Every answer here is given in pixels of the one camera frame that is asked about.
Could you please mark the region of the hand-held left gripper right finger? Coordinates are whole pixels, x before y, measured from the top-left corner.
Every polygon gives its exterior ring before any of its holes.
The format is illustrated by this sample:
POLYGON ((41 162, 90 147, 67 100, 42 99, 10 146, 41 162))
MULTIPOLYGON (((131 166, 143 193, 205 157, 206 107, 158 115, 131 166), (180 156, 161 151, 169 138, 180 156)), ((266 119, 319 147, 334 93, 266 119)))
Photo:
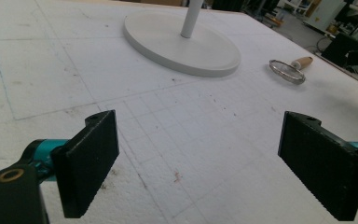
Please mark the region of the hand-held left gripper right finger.
POLYGON ((327 131, 320 120, 287 111, 278 155, 336 220, 355 220, 358 141, 347 142, 327 131))

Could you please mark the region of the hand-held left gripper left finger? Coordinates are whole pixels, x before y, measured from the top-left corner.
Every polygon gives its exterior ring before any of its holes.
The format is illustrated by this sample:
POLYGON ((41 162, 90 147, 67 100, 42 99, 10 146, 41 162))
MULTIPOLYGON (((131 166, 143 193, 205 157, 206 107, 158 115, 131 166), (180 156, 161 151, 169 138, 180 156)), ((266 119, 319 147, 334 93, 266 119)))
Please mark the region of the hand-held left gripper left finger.
POLYGON ((85 124, 50 153, 66 218, 85 215, 119 155, 115 110, 91 115, 85 124))

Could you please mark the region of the white rack stand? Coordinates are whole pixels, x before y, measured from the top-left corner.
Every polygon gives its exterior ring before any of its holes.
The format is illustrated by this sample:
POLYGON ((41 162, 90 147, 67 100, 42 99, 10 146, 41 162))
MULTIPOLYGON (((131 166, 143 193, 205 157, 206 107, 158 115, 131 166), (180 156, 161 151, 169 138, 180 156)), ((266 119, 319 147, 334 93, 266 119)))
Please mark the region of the white rack stand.
POLYGON ((190 0, 184 17, 140 11, 124 20, 124 36, 149 60, 197 77, 225 77, 241 63, 241 53, 225 35, 198 22, 202 0, 190 0))

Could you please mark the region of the white foam mat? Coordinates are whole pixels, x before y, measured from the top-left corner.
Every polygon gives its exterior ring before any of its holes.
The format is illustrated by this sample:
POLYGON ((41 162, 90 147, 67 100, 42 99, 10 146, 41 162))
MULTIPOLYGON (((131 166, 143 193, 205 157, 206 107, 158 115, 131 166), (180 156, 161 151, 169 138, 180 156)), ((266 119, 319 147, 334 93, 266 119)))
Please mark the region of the white foam mat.
POLYGON ((337 224, 278 154, 296 111, 358 141, 358 81, 315 60, 301 85, 269 69, 305 50, 254 19, 204 10, 199 21, 241 53, 227 77, 154 63, 123 35, 141 4, 0 0, 0 170, 41 138, 70 138, 115 110, 120 154, 80 219, 42 186, 51 224, 337 224))

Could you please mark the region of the black equipment box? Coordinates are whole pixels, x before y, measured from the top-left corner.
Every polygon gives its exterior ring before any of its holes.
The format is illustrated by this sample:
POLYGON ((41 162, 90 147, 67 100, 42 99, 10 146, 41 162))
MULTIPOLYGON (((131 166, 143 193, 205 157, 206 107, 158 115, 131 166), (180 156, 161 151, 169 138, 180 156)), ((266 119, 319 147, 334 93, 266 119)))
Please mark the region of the black equipment box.
POLYGON ((358 40, 349 35, 338 34, 323 51, 322 57, 340 67, 358 65, 357 51, 358 40))

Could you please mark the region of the white cabinet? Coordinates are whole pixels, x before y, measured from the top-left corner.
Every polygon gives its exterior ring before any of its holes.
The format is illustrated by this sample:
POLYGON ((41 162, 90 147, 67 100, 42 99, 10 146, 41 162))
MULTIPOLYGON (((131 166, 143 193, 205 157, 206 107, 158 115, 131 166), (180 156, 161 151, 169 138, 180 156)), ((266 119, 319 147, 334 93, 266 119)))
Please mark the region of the white cabinet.
POLYGON ((344 0, 321 0, 304 23, 321 32, 325 32, 330 23, 345 6, 346 2, 344 0))

